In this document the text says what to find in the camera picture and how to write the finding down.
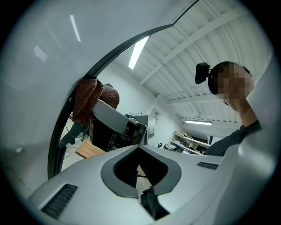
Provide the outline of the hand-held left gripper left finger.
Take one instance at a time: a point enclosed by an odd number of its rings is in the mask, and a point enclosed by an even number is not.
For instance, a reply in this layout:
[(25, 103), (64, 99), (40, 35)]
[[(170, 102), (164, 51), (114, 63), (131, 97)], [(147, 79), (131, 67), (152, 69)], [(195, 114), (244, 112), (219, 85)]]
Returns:
[(83, 159), (47, 182), (29, 198), (41, 213), (66, 225), (150, 225), (138, 191), (118, 179), (114, 165), (137, 149), (128, 146)]

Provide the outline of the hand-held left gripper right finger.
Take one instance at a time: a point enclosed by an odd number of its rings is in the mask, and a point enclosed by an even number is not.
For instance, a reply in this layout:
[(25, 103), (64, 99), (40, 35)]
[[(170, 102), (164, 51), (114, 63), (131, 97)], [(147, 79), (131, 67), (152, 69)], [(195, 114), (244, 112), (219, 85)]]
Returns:
[(184, 154), (141, 146), (144, 161), (159, 178), (153, 186), (156, 209), (147, 225), (195, 225), (215, 223), (219, 201), (226, 191), (236, 164), (236, 146), (224, 157)]

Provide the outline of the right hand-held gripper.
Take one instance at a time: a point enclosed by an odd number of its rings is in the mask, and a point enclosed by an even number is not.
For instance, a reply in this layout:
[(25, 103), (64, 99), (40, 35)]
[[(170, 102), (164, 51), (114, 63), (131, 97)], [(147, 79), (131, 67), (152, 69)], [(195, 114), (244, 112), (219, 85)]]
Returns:
[(129, 145), (147, 145), (154, 135), (153, 121), (148, 116), (122, 115), (102, 100), (92, 109), (94, 120), (90, 126), (91, 143), (105, 152)]

